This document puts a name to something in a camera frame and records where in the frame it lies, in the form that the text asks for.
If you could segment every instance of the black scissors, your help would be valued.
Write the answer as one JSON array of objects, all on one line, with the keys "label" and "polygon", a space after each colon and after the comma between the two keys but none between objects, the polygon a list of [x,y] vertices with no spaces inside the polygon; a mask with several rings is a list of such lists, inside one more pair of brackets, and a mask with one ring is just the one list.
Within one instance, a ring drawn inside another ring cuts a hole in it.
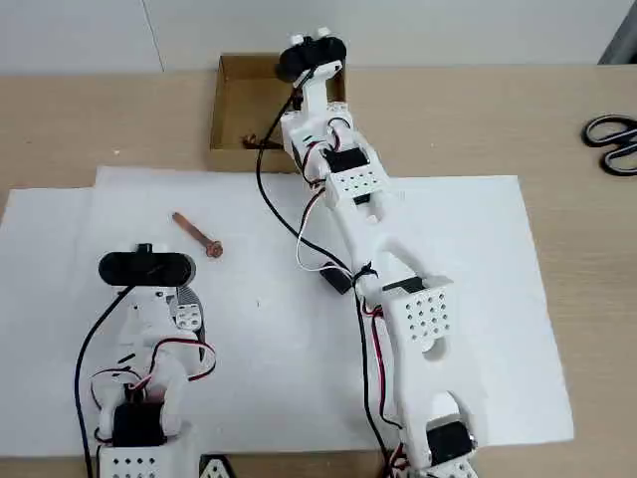
[{"label": "black scissors", "polygon": [[[621,130],[602,136],[594,135],[594,130],[603,124],[619,126]],[[637,152],[637,119],[624,115],[604,115],[592,119],[582,129],[581,140],[590,147],[603,147],[611,144],[617,146],[604,153],[599,160],[599,165],[608,174],[615,176],[637,175],[637,165],[631,168],[621,168],[613,164],[618,157]]]}]

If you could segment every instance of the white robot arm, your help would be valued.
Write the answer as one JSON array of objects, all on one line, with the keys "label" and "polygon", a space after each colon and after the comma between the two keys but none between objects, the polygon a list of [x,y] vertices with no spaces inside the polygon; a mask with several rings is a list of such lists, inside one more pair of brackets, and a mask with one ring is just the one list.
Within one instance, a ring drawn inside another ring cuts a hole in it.
[{"label": "white robot arm", "polygon": [[[113,362],[91,380],[100,410],[94,437],[104,445],[100,476],[199,476],[200,452],[180,403],[188,382],[212,372],[216,358],[205,342],[203,308],[188,287],[194,272],[187,256],[154,253],[150,244],[101,260],[101,277],[127,286],[128,295]],[[86,437],[82,418],[81,428]],[[89,463],[87,469],[91,474]]]},{"label": "white robot arm", "polygon": [[[288,77],[299,74],[295,86],[303,89],[302,109],[281,117],[284,149],[310,188],[324,189],[352,275],[367,270],[355,276],[354,292],[382,308],[411,475],[469,477],[473,470],[467,459],[477,441],[486,439],[487,424],[479,370],[467,360],[456,289],[450,279],[428,270],[416,238],[400,233],[400,204],[378,154],[356,130],[347,104],[327,100],[325,83],[342,69],[341,45],[320,29],[314,38],[293,37],[293,47],[282,55],[280,71]],[[380,267],[386,253],[411,272],[389,282]],[[434,399],[444,392],[456,401],[457,416],[434,414]]]}]

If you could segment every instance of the screw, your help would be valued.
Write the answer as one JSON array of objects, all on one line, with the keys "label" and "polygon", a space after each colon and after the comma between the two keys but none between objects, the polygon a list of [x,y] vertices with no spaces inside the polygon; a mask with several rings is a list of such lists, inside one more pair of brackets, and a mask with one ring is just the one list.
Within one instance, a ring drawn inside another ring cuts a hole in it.
[{"label": "screw", "polygon": [[219,257],[223,254],[223,247],[220,241],[213,241],[197,227],[195,227],[188,219],[182,214],[175,212],[172,214],[172,220],[175,221],[179,227],[186,231],[195,241],[201,244],[206,249],[206,256]]}]

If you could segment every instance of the table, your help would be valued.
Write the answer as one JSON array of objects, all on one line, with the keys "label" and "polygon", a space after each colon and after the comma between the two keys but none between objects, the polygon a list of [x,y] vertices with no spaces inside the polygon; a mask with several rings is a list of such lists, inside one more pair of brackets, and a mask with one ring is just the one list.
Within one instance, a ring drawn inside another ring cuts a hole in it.
[{"label": "table", "polygon": [[[637,179],[603,174],[600,151],[577,135],[595,115],[637,115],[637,69],[347,75],[358,126],[390,174],[520,176],[576,438],[484,449],[476,459],[481,476],[633,476]],[[214,81],[213,72],[0,78],[0,205],[11,187],[90,185],[99,164],[203,169]],[[240,478],[372,477],[379,466],[372,452],[242,455],[232,462]],[[74,457],[2,459],[0,476],[85,475]]]}]

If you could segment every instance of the brown box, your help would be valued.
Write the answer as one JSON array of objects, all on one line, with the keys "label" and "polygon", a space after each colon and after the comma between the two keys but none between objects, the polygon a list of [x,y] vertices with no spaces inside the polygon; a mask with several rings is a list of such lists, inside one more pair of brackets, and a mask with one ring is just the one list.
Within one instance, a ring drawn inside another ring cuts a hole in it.
[{"label": "brown box", "polygon": [[[222,55],[219,59],[210,135],[210,169],[255,170],[257,151],[246,149],[242,138],[255,134],[261,139],[292,90],[292,85],[275,76],[278,62],[279,55],[275,54]],[[344,68],[327,83],[327,96],[330,101],[345,101]],[[279,126],[271,140],[283,142]],[[276,149],[265,151],[263,170],[296,171],[292,159]]]}]

